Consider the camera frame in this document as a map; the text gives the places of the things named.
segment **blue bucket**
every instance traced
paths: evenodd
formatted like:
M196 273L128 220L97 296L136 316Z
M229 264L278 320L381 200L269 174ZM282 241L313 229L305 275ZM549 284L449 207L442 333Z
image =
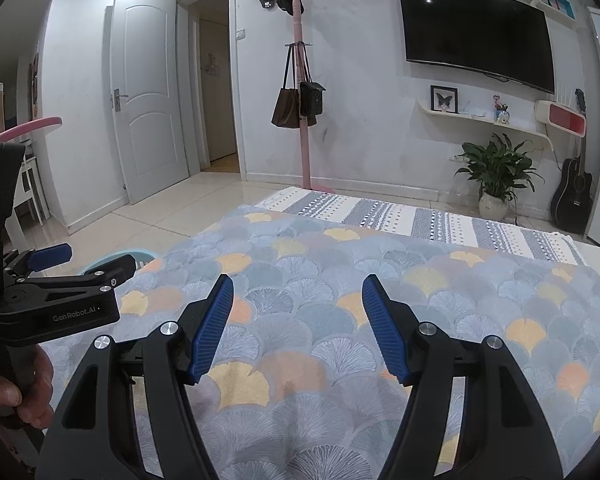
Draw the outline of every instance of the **blue bucket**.
M146 249L129 249L127 251L119 251L117 253L108 254L104 258L99 259L97 262L93 262L91 265L86 267L81 274L86 274L91 269L95 269L96 267L109 263L120 256L124 256L125 254L131 254L136 260L136 270L142 269L146 264L158 257L158 254L147 251Z

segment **silver screw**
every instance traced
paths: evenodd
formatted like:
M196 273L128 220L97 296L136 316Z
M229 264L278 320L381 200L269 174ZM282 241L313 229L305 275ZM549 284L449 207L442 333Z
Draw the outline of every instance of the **silver screw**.
M487 345L489 345L494 350L502 348L502 339L500 339L496 335L490 335L487 337Z
M178 324L173 321L167 321L160 327L160 332L164 335L173 335L178 331Z
M420 323L418 330L420 330L422 335L434 335L438 331L438 327L433 323L425 321L424 323Z
M93 342L93 345L98 350L102 350L103 348L109 346L109 343L111 343L111 339L109 339L109 336L101 335L99 338L96 339L96 341Z

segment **door handle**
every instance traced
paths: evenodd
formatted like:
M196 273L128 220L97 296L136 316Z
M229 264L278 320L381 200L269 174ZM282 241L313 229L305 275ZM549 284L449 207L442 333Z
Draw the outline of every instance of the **door handle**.
M113 104L114 104L114 108L117 112L120 111L120 98L121 97L126 97L127 99L129 98L128 95L120 95L120 88L116 88L113 91Z

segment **potted plant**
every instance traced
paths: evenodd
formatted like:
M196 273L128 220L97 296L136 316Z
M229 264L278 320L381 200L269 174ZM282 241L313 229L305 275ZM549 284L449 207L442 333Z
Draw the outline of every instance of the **potted plant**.
M518 151L526 140L513 148L506 134L505 140L497 134L493 137L486 148L465 142L464 153L459 157L467 167L460 168L456 174L469 173L469 180L480 182L480 215L486 220L501 221L507 214L509 202L518 199L515 190L530 187L535 192L531 176L542 176L533 168L533 161L526 156L528 152Z

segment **blanket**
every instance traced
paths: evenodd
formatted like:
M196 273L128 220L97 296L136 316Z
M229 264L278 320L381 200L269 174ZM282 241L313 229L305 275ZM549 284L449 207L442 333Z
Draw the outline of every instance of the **blanket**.
M590 267L251 206L120 286L118 323L44 345L54 404L97 335L147 335L205 298L221 272L234 280L234 305L210 372L188 396L224 480L378 477L409 389L386 370L362 307L371 273L451 337L506 341L565 474L600 434L600 277ZM456 381L438 472L454 460L463 391ZM159 474L141 383L135 407L146 468Z

